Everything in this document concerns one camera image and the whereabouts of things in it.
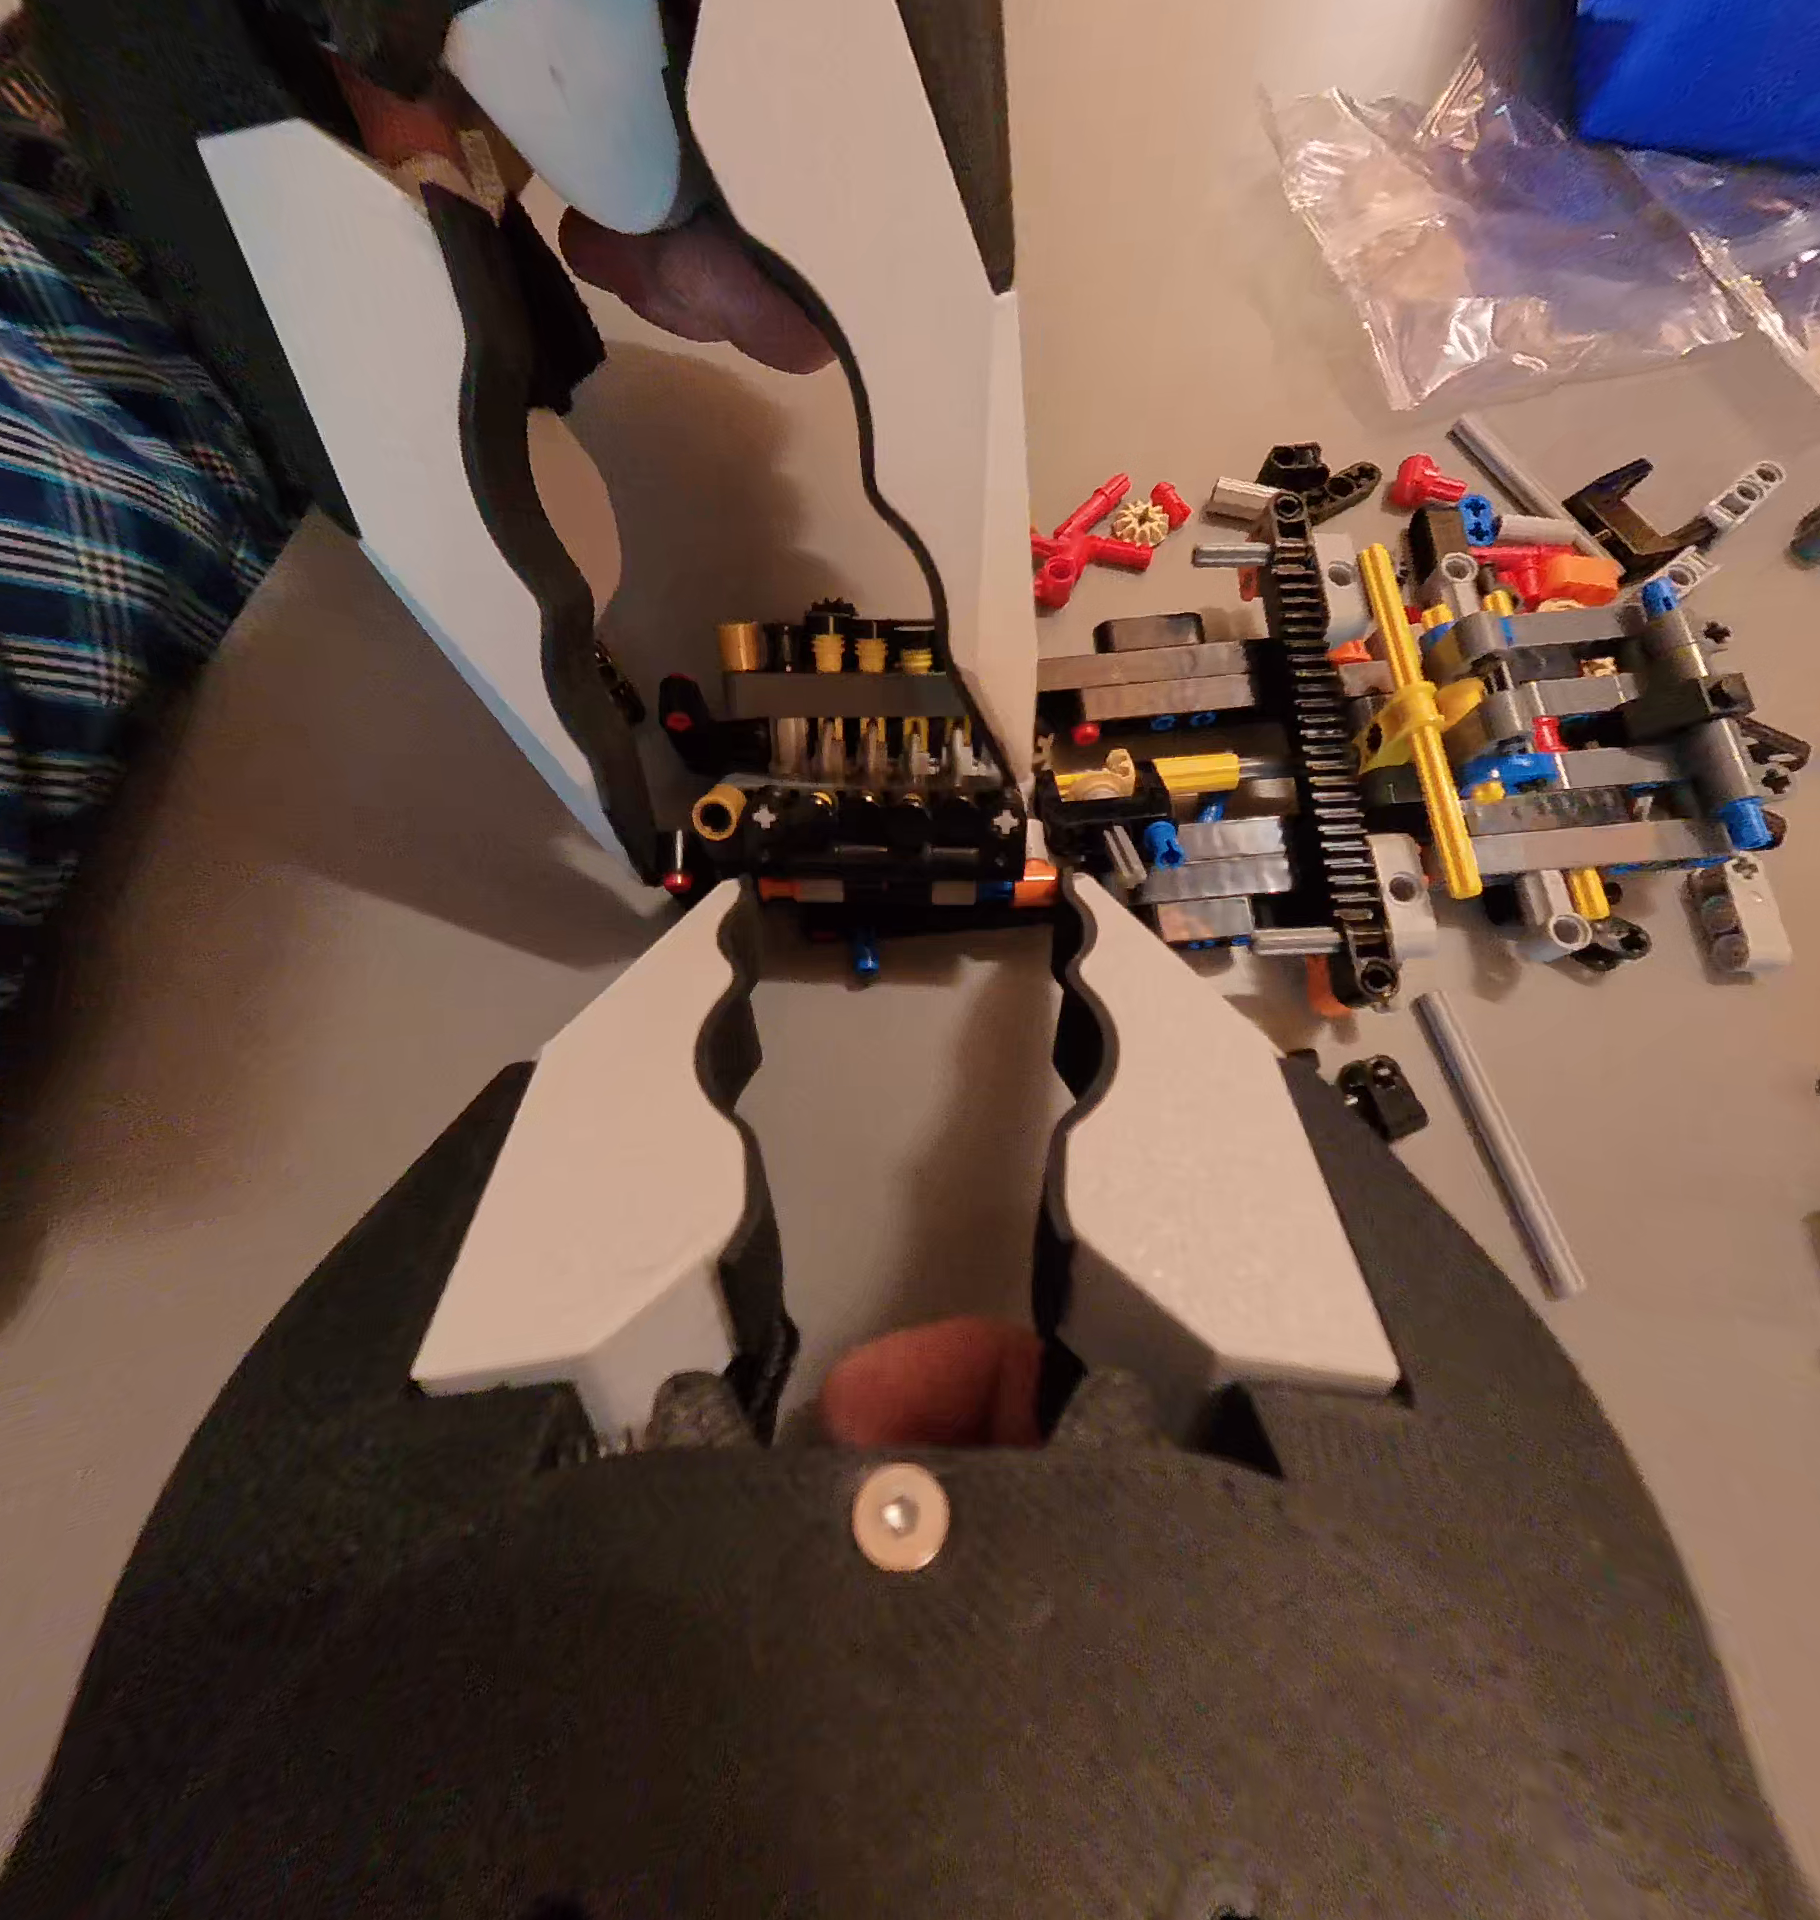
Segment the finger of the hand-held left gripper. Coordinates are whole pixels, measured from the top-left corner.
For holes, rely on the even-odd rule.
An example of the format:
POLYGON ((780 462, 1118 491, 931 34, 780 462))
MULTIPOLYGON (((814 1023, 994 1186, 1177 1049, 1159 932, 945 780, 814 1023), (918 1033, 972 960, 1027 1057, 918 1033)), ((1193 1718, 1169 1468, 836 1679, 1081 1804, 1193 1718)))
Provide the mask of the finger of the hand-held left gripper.
POLYGON ((705 1, 691 131, 834 342, 985 752, 1029 777, 1036 615, 1009 72, 994 1, 705 1))
POLYGON ((635 725, 536 487, 533 328, 498 221, 303 120, 202 154, 365 558, 571 814, 653 882, 635 725))

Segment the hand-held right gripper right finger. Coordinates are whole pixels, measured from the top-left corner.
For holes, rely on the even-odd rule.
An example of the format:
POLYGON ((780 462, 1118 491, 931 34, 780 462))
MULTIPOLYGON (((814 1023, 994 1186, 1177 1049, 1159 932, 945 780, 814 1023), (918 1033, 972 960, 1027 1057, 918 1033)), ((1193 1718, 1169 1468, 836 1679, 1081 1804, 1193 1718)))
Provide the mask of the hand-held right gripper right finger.
POLYGON ((1393 1342, 1271 1039, 1100 882, 1066 876, 1051 932, 1051 1068, 1034 1313, 1086 1377, 1207 1440, 1228 1393, 1385 1401, 1393 1342))

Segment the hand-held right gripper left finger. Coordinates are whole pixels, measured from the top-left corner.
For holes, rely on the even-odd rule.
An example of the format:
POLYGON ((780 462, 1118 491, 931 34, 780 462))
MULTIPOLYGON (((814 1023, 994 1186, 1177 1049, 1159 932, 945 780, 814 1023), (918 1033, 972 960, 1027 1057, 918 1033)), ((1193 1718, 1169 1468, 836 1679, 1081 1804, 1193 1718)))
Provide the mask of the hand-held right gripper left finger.
POLYGON ((569 1384, 600 1442, 724 1380, 771 1442, 796 1361, 769 1178, 760 904, 722 882, 540 1051, 413 1365, 435 1397, 569 1384))

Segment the yellow black lego engine block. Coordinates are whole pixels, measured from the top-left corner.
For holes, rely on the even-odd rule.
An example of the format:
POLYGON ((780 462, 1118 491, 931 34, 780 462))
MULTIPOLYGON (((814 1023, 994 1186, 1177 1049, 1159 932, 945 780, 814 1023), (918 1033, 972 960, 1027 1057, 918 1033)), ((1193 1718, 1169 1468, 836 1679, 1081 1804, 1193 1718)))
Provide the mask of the yellow black lego engine block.
POLYGON ((718 625, 718 690, 658 681, 658 723, 702 782, 660 833, 662 889, 692 904, 746 882, 812 939, 878 942, 1051 913, 1058 866, 1026 797, 977 741, 929 617, 823 598, 792 621, 718 625))

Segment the lego car chassis assembly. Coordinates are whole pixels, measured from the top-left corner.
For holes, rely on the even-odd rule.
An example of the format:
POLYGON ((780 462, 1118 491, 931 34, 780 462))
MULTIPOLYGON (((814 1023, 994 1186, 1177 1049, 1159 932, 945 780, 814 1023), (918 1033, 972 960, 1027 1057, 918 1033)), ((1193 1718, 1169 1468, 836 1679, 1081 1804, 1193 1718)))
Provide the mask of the lego car chassis assembly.
POLYGON ((1036 661, 1020 786, 1060 889, 1079 873, 1163 944, 1307 970, 1334 1015, 1396 1001, 1441 896, 1547 964, 1648 952, 1629 876, 1764 855, 1812 748, 1758 715, 1727 625, 1645 582, 1522 611, 1458 540, 1404 578, 1282 494, 1245 544, 1201 544, 1259 617, 1100 621, 1036 661))

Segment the black lego pin connector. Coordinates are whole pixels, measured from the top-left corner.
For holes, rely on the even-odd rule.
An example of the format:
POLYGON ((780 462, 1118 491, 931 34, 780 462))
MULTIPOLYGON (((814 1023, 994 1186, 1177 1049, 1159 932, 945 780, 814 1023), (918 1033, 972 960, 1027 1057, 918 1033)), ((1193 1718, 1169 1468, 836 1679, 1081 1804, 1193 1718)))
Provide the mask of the black lego pin connector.
POLYGON ((1334 1087, 1348 1112, 1387 1144, 1421 1134, 1430 1115, 1404 1068, 1389 1054, 1371 1054, 1343 1063, 1334 1087))

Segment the pile of small lego pieces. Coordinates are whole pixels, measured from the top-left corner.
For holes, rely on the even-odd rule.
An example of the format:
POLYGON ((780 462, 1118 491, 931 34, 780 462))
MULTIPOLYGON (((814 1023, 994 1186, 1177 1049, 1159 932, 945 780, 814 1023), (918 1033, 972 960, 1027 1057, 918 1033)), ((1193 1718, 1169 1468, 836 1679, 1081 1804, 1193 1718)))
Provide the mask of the pile of small lego pieces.
MULTIPOLYGON (((1416 450, 1387 479, 1371 462, 1332 468, 1319 441, 1276 444, 1256 476, 1220 476, 1201 513, 1248 532, 1282 494, 1294 494, 1311 530, 1319 530, 1377 501, 1400 524, 1413 522, 1416 528, 1401 536, 1404 578, 1413 589, 1443 566, 1418 559, 1418 534, 1433 532, 1437 549, 1451 539, 1466 547, 1474 576, 1489 575, 1518 608, 1551 612, 1605 606, 1645 582, 1664 582, 1676 598, 1690 598, 1713 576, 1719 547, 1740 532, 1703 540, 1645 582, 1625 588, 1613 559, 1577 549, 1560 522, 1522 515, 1493 480, 1479 468, 1474 475, 1479 487, 1416 450)), ((1196 513, 1170 483, 1132 494, 1129 472, 1112 476, 1053 532, 1034 530, 1038 611, 1065 608, 1091 566, 1141 575, 1196 513)))

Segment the long grey lego axle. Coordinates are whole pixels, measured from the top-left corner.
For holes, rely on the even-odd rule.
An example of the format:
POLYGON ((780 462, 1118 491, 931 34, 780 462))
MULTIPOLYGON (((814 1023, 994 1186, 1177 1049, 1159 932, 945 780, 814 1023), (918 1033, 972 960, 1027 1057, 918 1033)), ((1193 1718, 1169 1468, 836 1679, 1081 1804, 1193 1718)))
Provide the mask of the long grey lego axle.
POLYGON ((1547 1299, 1565 1303, 1582 1296, 1588 1279, 1560 1221, 1550 1208, 1545 1187, 1530 1164, 1472 1038, 1443 991, 1428 991, 1413 1006, 1451 1091, 1499 1189, 1522 1244, 1543 1283, 1547 1299))

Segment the thin grey lego axle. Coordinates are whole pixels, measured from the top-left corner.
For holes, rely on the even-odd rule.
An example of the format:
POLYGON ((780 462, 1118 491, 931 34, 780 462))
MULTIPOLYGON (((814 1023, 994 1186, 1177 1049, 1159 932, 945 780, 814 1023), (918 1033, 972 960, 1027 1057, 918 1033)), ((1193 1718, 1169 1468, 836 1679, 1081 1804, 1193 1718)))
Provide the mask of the thin grey lego axle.
POLYGON ((1597 559, 1607 559, 1605 547, 1582 528, 1551 489, 1543 485, 1523 459, 1503 440, 1481 415, 1462 415, 1449 428, 1449 438, 1489 480, 1493 480, 1514 508, 1525 516, 1556 518, 1575 536, 1577 549, 1597 559))

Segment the person's left hand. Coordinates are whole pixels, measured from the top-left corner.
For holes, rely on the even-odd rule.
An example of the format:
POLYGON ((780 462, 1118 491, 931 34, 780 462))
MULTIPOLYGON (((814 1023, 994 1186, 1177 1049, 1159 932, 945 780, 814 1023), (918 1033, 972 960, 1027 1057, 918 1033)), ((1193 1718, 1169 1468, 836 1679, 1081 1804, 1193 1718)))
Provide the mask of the person's left hand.
POLYGON ((724 344, 784 373, 823 371, 836 349, 752 258, 715 206, 673 229, 629 235, 569 206, 563 258, 588 286, 660 330, 724 344))

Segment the person's right hand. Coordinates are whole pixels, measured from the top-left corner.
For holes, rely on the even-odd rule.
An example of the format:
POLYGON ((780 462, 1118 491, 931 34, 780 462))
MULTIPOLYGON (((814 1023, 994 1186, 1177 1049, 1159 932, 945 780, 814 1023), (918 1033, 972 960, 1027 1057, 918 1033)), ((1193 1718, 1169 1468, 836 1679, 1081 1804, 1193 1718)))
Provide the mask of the person's right hand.
POLYGON ((843 1356, 819 1417, 829 1442, 887 1448, 1032 1448, 1042 1442, 1042 1339, 994 1317, 902 1329, 843 1356))

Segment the person's plaid shirt torso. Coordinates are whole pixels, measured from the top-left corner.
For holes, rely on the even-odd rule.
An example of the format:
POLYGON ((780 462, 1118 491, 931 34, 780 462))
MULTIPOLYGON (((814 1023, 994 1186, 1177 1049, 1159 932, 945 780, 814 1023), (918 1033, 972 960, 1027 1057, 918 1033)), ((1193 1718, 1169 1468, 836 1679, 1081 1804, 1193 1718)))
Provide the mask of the person's plaid shirt torso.
POLYGON ((0 102, 0 1057, 141 712, 217 653, 290 530, 108 194, 0 102))

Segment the empty clear plastic bag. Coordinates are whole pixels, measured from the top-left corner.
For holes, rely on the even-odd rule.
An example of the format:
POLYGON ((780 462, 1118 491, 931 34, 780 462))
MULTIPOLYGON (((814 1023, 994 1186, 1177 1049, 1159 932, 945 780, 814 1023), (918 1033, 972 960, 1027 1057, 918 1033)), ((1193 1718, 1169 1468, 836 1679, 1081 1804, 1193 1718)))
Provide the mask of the empty clear plastic bag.
POLYGON ((1820 402, 1820 172, 1582 140, 1469 50, 1436 97, 1262 99, 1393 409, 1760 336, 1820 402))

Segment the blue parts bin with tag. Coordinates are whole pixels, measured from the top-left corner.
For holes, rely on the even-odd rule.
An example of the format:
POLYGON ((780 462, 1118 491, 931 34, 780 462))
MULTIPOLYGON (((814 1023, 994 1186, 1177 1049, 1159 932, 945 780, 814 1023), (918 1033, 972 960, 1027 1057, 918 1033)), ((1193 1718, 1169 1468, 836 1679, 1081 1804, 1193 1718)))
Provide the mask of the blue parts bin with tag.
POLYGON ((1580 1, 1591 140, 1820 171, 1820 1, 1580 1))

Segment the black lego bracket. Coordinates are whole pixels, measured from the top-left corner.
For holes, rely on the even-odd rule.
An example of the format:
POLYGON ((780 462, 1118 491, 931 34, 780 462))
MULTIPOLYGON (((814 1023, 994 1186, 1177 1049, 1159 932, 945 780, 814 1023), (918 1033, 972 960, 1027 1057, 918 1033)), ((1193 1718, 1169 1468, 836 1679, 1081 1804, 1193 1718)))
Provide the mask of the black lego bracket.
POLYGON ((1669 532, 1644 516, 1633 503, 1633 494, 1652 476, 1653 468, 1653 462, 1636 459, 1599 475, 1565 498, 1571 522, 1620 566, 1625 588, 1645 582, 1685 549, 1718 539, 1718 528, 1706 513, 1669 532))

